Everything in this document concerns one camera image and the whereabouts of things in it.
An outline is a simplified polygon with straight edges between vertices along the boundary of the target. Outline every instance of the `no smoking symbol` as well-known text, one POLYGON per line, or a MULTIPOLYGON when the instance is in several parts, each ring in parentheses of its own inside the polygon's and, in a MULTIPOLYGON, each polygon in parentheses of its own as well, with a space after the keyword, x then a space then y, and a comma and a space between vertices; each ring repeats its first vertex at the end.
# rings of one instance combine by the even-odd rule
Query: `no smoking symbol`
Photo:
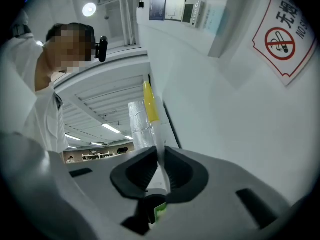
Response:
POLYGON ((271 28, 264 38, 265 47, 277 60, 287 61, 296 51, 296 43, 293 36, 281 27, 271 28))

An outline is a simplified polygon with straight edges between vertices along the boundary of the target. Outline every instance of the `white shirt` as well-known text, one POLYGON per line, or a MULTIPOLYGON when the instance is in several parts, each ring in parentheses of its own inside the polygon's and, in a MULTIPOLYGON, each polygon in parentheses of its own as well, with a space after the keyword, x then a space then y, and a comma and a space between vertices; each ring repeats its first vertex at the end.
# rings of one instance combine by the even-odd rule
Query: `white shirt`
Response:
POLYGON ((63 110, 61 107, 58 111, 53 84, 35 92, 36 66, 42 52, 31 33, 3 46, 0 91, 1 106, 5 108, 0 127, 3 132, 18 132, 39 142, 47 151, 61 153, 68 148, 68 142, 63 110))

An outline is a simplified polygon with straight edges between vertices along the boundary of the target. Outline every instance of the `blue poster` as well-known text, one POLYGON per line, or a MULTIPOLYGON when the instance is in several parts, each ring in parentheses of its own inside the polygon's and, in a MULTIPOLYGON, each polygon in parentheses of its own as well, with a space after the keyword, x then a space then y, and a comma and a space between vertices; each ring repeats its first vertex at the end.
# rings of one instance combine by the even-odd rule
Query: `blue poster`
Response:
POLYGON ((164 21, 166 0, 150 0, 150 21, 164 21))

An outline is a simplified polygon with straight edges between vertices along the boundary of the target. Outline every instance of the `red border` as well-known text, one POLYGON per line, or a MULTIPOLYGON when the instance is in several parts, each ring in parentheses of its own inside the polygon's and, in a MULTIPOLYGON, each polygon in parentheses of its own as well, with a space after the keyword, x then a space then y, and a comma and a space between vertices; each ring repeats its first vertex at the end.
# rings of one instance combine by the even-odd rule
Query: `red border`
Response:
POLYGON ((265 37, 264 37, 264 44, 265 44, 265 47, 266 49, 268 50, 268 52, 271 54, 272 57, 280 60, 280 61, 287 61, 287 60, 290 60, 293 55, 295 55, 295 52, 296 52, 296 43, 295 43, 295 40, 293 38, 293 36, 288 32, 286 31, 285 29, 281 28, 281 27, 273 27, 271 28, 266 34, 265 34, 265 37), (287 56, 287 57, 278 57, 277 55, 275 55, 269 48, 269 45, 270 43, 268 43, 268 36, 269 34, 274 31, 274 30, 280 30, 280 31, 283 31, 285 32, 290 38, 291 38, 291 41, 290 42, 282 42, 282 43, 290 43, 290 45, 292 45, 292 52, 287 56))
POLYGON ((304 58, 303 58, 303 60, 300 62, 300 64, 296 67, 296 69, 295 69, 291 74, 288 74, 288 73, 282 74, 282 72, 276 67, 276 65, 273 64, 273 62, 272 62, 270 59, 268 59, 261 51, 259 51, 259 50, 255 47, 256 43, 255 43, 255 41, 254 41, 254 39, 256 38, 256 36, 257 36, 257 34, 258 34, 261 26, 262 26, 262 23, 263 23, 264 20, 265 20, 265 17, 266 17, 266 15, 267 15, 268 10, 269 10, 271 1, 272 1, 272 0, 270 0, 269 5, 268 5, 268 7, 267 7, 267 9, 266 9, 266 12, 265 12, 265 14, 264 14, 264 16, 263 16, 263 19, 262 19, 262 21, 261 21, 261 24, 260 24, 258 30, 256 31, 256 33, 255 33, 255 35, 254 35, 254 37, 253 37, 253 39, 252 39, 253 48, 256 49, 259 53, 261 53, 261 55, 264 56, 264 57, 276 68, 276 70, 278 70, 278 72, 281 74, 281 76, 287 75, 287 76, 290 78, 290 77, 292 77, 292 75, 298 70, 298 68, 300 67, 300 65, 304 62, 304 60, 306 59, 306 57, 307 57, 308 54, 310 53, 312 47, 313 47, 314 44, 315 44, 316 37, 314 37, 314 40, 313 40, 313 42, 312 42, 312 45, 311 45, 310 49, 308 50, 308 52, 306 53, 306 55, 304 56, 304 58))

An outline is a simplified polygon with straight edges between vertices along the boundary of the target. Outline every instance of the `wall control device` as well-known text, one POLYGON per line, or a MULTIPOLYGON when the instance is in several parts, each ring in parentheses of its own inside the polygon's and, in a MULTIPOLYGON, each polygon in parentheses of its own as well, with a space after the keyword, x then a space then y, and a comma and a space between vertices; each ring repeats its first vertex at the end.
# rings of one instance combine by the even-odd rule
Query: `wall control device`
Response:
POLYGON ((204 2, 185 2, 182 12, 182 24, 191 28, 196 28, 199 24, 200 16, 204 7, 204 2))

